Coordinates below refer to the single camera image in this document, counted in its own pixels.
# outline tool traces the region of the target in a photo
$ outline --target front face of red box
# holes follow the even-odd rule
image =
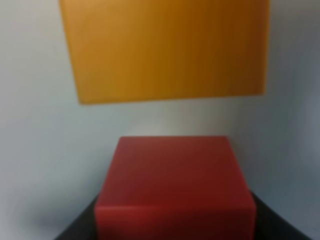
[[[124,137],[95,206],[99,240],[251,240],[256,207],[225,137]]]

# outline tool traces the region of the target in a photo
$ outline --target white wall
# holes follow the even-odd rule
[[[268,93],[81,106],[57,0],[0,1],[0,239],[51,240],[123,135],[229,135],[250,187],[320,239],[320,2],[272,2]]]

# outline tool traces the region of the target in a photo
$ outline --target red block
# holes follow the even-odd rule
[[[226,137],[122,137],[99,240],[252,240],[256,207]]]

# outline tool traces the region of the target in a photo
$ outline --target orange rectangle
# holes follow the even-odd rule
[[[260,95],[269,0],[61,0],[81,103]]]

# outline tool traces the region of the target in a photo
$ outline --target orange panel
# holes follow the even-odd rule
[[[61,0],[81,103],[259,95],[269,0]]]

